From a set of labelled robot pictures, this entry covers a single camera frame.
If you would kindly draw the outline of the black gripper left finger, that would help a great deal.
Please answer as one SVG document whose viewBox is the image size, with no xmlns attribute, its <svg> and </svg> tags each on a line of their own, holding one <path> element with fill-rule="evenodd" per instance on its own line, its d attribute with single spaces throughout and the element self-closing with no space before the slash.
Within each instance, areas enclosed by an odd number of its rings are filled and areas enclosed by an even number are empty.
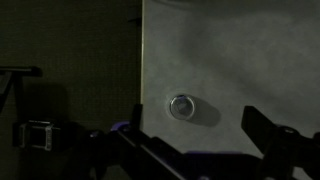
<svg viewBox="0 0 320 180">
<path fill-rule="evenodd" d="M 132 117 L 130 120 L 130 126 L 134 130 L 139 130 L 142 121 L 143 105 L 135 104 L 133 107 Z"/>
</svg>

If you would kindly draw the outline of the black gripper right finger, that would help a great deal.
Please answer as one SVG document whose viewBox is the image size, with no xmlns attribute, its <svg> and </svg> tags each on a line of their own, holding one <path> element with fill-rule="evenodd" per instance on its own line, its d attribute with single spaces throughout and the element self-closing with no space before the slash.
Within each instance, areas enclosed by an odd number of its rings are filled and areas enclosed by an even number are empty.
<svg viewBox="0 0 320 180">
<path fill-rule="evenodd" d="M 285 125 L 277 125 L 254 106 L 245 106 L 241 128 L 264 156 L 297 154 L 300 133 Z"/>
</svg>

